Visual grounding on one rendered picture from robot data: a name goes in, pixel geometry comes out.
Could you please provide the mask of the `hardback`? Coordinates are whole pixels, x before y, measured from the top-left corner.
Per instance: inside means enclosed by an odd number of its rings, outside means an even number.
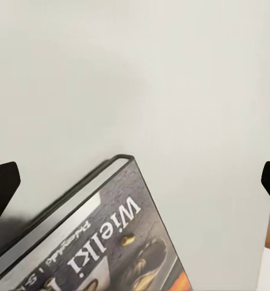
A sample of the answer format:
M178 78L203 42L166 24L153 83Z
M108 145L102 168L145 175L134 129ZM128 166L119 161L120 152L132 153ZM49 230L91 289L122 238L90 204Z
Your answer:
M132 155L116 154L0 250L0 291L194 291Z

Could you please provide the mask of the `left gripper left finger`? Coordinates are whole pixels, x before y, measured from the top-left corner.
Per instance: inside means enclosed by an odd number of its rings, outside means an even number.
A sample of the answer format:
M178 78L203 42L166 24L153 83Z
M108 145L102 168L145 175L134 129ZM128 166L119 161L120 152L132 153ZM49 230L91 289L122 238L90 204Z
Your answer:
M0 217L16 190L21 184L21 177L15 161L0 165Z

